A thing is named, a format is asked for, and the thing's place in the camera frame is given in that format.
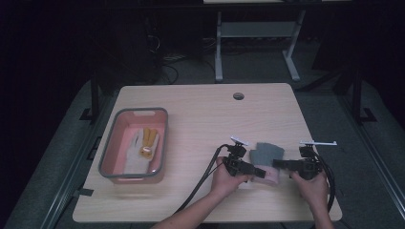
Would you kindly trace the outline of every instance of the wooden table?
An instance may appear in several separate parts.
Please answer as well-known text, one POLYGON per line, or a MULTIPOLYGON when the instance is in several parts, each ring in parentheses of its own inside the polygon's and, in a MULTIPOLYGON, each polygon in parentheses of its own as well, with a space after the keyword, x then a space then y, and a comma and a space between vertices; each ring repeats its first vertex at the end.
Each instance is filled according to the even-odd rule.
MULTIPOLYGON (((74 211, 78 222, 152 222, 171 216, 200 180, 215 150, 233 144, 236 135, 253 150, 257 142, 285 149, 284 159, 301 158, 298 142, 311 140, 297 100, 288 84, 215 84, 187 86, 124 87, 119 93, 106 131, 100 141, 85 189, 74 211), (236 100, 233 94, 245 98, 236 100), (165 175, 157 184, 113 184, 97 166, 115 113, 123 108, 162 107, 169 113, 165 175)), ((227 156, 223 150, 220 156, 227 156)), ((210 189, 210 177, 193 201, 210 189)), ((277 187, 243 183, 221 203, 205 222, 265 222, 312 220, 308 205, 285 171, 277 187)), ((337 201, 332 220, 342 212, 337 201)))

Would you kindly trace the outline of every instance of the wire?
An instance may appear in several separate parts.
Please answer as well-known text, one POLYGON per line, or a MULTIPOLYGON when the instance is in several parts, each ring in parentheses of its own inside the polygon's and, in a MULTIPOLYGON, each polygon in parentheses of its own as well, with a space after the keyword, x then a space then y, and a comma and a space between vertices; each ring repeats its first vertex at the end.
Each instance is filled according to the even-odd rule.
POLYGON ((330 198, 328 201, 328 211, 330 211, 330 209, 333 205, 334 196, 335 196, 334 174, 333 174, 333 171, 331 170, 331 167, 325 162, 325 160, 321 156, 316 154, 315 152, 313 152, 313 153, 316 155, 318 160, 321 162, 322 166, 324 167, 325 173, 327 174, 327 177, 328 177, 328 181, 330 184, 330 198))
POLYGON ((283 227, 283 229, 287 229, 287 227, 284 225, 284 223, 280 222, 280 225, 283 227))
POLYGON ((215 47, 215 45, 217 44, 217 39, 215 39, 213 37, 203 38, 202 41, 204 43, 207 43, 207 45, 203 46, 203 48, 206 49, 206 50, 209 50, 209 49, 215 47))
POLYGON ((340 221, 340 223, 342 223, 343 225, 345 225, 348 229, 352 229, 352 228, 349 226, 349 224, 346 223, 344 220, 340 219, 339 221, 340 221))
POLYGON ((220 167, 222 164, 224 164, 224 163, 222 162, 221 164, 217 165, 217 167, 215 167, 215 168, 208 174, 208 176, 210 176, 212 173, 214 173, 214 172, 218 169, 218 167, 220 167))
POLYGON ((167 84, 173 85, 174 83, 176 83, 176 81, 179 79, 179 71, 176 68, 172 67, 172 66, 168 66, 168 65, 162 65, 162 66, 166 67, 166 68, 169 68, 169 69, 172 69, 176 73, 176 77, 175 77, 175 79, 173 81, 170 81, 170 78, 168 76, 166 77, 167 84))
POLYGON ((173 63, 173 62, 177 62, 177 61, 180 61, 180 60, 183 60, 183 59, 186 59, 186 58, 187 58, 186 55, 178 54, 178 55, 174 55, 174 56, 165 56, 165 57, 163 58, 163 60, 164 60, 164 61, 167 61, 167 62, 169 62, 169 63, 173 63))
POLYGON ((206 65, 208 65, 209 66, 209 68, 212 70, 212 72, 214 72, 215 73, 215 69, 214 69, 214 66, 212 66, 212 64, 211 63, 209 63, 208 61, 206 61, 206 60, 204 60, 203 61, 206 65))
POLYGON ((182 209, 185 208, 185 206, 187 206, 187 204, 191 201, 191 199, 193 199, 193 197, 196 195, 197 191, 199 191, 200 187, 203 185, 203 182, 208 178, 208 176, 211 174, 211 168, 215 163, 215 160, 217 159, 218 155, 220 154, 220 151, 223 147, 229 147, 229 145, 224 144, 222 146, 220 146, 217 151, 215 151, 214 156, 212 157, 211 161, 208 164, 208 167, 206 168, 205 172, 202 175, 202 178, 200 179, 200 181, 197 183, 196 187, 194 188, 194 190, 191 192, 190 196, 188 196, 188 198, 185 200, 185 202, 181 205, 181 207, 175 212, 178 213, 179 211, 181 211, 182 209))
POLYGON ((158 41, 158 44, 155 47, 155 49, 154 50, 149 50, 152 53, 156 53, 158 51, 158 49, 160 48, 160 39, 157 36, 154 36, 154 35, 148 35, 148 38, 154 38, 154 39, 156 39, 158 41))

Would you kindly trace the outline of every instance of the cable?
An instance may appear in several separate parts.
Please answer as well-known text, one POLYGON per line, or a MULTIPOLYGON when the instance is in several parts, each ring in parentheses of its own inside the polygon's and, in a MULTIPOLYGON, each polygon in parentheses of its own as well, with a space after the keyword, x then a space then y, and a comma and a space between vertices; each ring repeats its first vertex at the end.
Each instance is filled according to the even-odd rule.
POLYGON ((283 227, 283 229, 287 229, 287 227, 284 225, 284 223, 280 222, 280 225, 283 227))
POLYGON ((218 167, 220 167, 222 164, 224 164, 224 163, 222 162, 221 164, 217 165, 217 167, 215 167, 215 168, 208 174, 208 176, 210 176, 212 173, 214 173, 214 172, 218 169, 218 167))
POLYGON ((158 41, 158 44, 155 47, 155 49, 154 50, 149 50, 152 53, 156 53, 158 51, 158 49, 160 48, 160 39, 157 36, 154 36, 154 35, 148 35, 148 38, 154 38, 154 39, 156 39, 158 41))
POLYGON ((220 154, 220 151, 223 147, 229 147, 229 145, 224 144, 222 146, 220 146, 217 151, 215 151, 214 156, 212 157, 211 161, 208 164, 208 167, 206 168, 205 172, 202 175, 202 178, 200 179, 200 181, 197 183, 196 187, 194 188, 194 190, 191 192, 190 196, 188 196, 188 198, 185 200, 185 202, 181 205, 181 207, 175 212, 178 213, 179 211, 181 211, 182 209, 185 208, 185 206, 187 206, 187 204, 191 201, 191 199, 193 199, 193 197, 196 195, 197 191, 199 191, 200 187, 203 185, 203 182, 208 178, 208 176, 211 174, 211 168, 215 163, 215 160, 217 159, 218 155, 220 154))
POLYGON ((166 78, 167 79, 167 84, 172 85, 172 84, 176 83, 176 81, 179 79, 179 71, 176 68, 172 67, 172 66, 168 66, 168 65, 162 65, 162 66, 166 67, 166 68, 169 68, 169 69, 172 69, 176 73, 176 77, 175 77, 175 79, 173 81, 170 81, 170 78, 167 76, 167 78, 166 78))
POLYGON ((183 54, 175 55, 175 56, 165 56, 163 60, 167 61, 166 64, 173 64, 180 60, 186 59, 187 56, 183 54))
POLYGON ((210 64, 210 63, 209 63, 208 61, 206 61, 206 60, 203 60, 202 62, 204 62, 206 65, 208 65, 209 68, 212 70, 212 72, 215 73, 215 68, 214 68, 214 66, 212 66, 212 64, 210 64))
POLYGON ((340 221, 340 223, 342 223, 343 225, 345 225, 348 229, 352 229, 352 228, 349 226, 349 224, 346 223, 344 220, 340 219, 339 221, 340 221))
POLYGON ((330 198, 329 198, 329 201, 328 201, 328 212, 329 212, 332 205, 333 205, 334 196, 335 196, 334 174, 333 174, 333 171, 331 170, 330 166, 325 162, 325 160, 321 156, 316 154, 315 152, 313 152, 313 153, 316 155, 318 160, 321 162, 322 167, 324 168, 325 173, 327 174, 328 181, 329 181, 329 184, 330 184, 330 198))

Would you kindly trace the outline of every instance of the black cable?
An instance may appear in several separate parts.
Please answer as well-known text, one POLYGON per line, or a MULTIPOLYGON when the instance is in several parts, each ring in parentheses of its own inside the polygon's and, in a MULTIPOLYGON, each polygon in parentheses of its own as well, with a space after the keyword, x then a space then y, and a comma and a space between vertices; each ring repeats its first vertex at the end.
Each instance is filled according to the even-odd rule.
POLYGON ((179 79, 179 71, 176 68, 172 67, 172 66, 168 66, 168 65, 162 65, 162 66, 166 67, 166 68, 169 68, 169 69, 172 69, 176 73, 176 77, 175 77, 175 79, 173 79, 173 81, 170 81, 170 78, 167 76, 167 84, 173 85, 174 83, 176 83, 176 81, 179 79))
POLYGON ((212 66, 211 65, 211 63, 209 63, 208 61, 206 61, 206 60, 204 60, 203 61, 206 65, 208 65, 209 66, 209 68, 212 70, 212 72, 214 72, 215 73, 215 68, 214 68, 214 66, 212 66))
POLYGON ((185 206, 187 206, 187 204, 191 201, 191 199, 193 199, 194 195, 196 195, 197 191, 199 191, 200 187, 203 185, 203 182, 208 178, 208 176, 211 174, 211 168, 215 163, 215 160, 217 159, 218 155, 220 154, 220 151, 223 147, 229 147, 229 145, 224 144, 222 146, 220 146, 217 151, 215 152, 214 156, 212 157, 211 161, 208 164, 208 167, 206 168, 205 172, 202 175, 202 178, 200 179, 200 181, 197 183, 196 187, 194 188, 194 190, 191 192, 190 196, 188 196, 188 198, 185 200, 185 202, 181 205, 181 207, 175 212, 178 213, 179 211, 181 211, 182 209, 185 208, 185 206))
POLYGON ((221 164, 217 165, 217 167, 215 167, 215 168, 208 174, 208 176, 210 176, 212 173, 214 173, 214 172, 218 169, 218 167, 220 167, 222 164, 224 164, 224 163, 222 162, 221 164))
POLYGON ((280 222, 280 225, 283 227, 283 229, 287 229, 287 227, 284 225, 284 223, 280 222))
MULTIPOLYGON (((327 175, 328 181, 329 181, 329 185, 330 185, 330 197, 328 200, 328 212, 330 211, 333 202, 334 202, 334 197, 335 197, 335 184, 334 184, 334 174, 333 174, 333 170, 331 169, 331 167, 325 162, 325 160, 318 155, 317 153, 315 153, 313 150, 310 150, 312 152, 312 154, 316 157, 316 159, 319 160, 319 162, 321 162, 321 165, 325 171, 325 174, 327 175)), ((313 224, 310 229, 315 229, 315 224, 313 224)))
POLYGON ((349 224, 346 223, 344 220, 340 219, 339 221, 340 221, 340 223, 342 223, 343 225, 345 225, 348 229, 352 229, 352 228, 349 226, 349 224))

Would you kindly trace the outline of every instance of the plastic tray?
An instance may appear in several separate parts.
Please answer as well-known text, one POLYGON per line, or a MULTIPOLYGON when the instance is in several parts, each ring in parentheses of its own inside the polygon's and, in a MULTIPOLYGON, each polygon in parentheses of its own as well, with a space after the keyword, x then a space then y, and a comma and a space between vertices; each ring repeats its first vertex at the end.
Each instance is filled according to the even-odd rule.
POLYGON ((108 134, 98 170, 114 183, 157 183, 163 179, 164 148, 167 138, 168 113, 163 108, 123 109, 115 118, 108 134), (153 158, 144 173, 124 173, 131 142, 144 128, 159 134, 153 158))

